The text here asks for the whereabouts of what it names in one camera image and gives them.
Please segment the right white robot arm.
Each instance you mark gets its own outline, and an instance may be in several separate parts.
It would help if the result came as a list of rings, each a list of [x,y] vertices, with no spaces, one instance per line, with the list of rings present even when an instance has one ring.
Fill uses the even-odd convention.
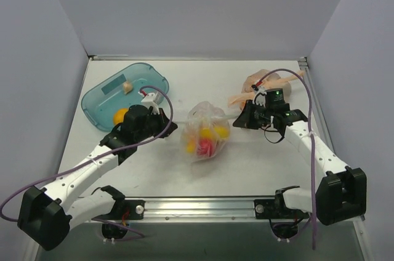
[[[361,216],[366,212],[367,176],[351,168],[314,133],[309,118],[285,102],[282,89],[263,93],[264,103],[246,100],[233,127],[263,130],[274,128],[311,167],[311,189],[291,186],[276,190],[273,210],[280,217],[294,211],[309,213],[323,225]]]

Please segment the yellow fake lemon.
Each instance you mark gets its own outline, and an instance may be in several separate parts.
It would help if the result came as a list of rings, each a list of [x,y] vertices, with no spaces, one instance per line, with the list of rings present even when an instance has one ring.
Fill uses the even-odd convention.
[[[215,126],[214,132],[221,138],[227,139],[230,136],[230,130],[227,127]]]

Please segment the clear printed plastic bag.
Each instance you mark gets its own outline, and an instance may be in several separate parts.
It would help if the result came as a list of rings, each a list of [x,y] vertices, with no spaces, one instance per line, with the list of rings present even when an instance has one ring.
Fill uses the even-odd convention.
[[[230,121],[236,117],[208,101],[195,105],[180,122],[180,145],[186,159],[198,162],[217,156],[231,137]]]

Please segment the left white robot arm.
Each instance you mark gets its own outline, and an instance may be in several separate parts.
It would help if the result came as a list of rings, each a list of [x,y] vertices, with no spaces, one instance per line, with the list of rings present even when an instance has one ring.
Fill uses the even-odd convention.
[[[117,219],[124,213],[124,195],[111,186],[80,198],[100,177],[120,166],[140,145],[171,135],[178,126],[162,108],[132,105],[94,150],[74,168],[42,188],[24,192],[17,226],[44,250],[56,248],[79,224],[98,215]]]

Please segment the orange yellow fake mango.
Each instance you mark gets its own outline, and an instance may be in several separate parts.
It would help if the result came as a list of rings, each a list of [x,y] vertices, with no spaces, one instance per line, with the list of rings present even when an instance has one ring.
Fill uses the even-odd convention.
[[[200,139],[213,139],[213,133],[210,128],[202,128],[199,130],[199,138]]]

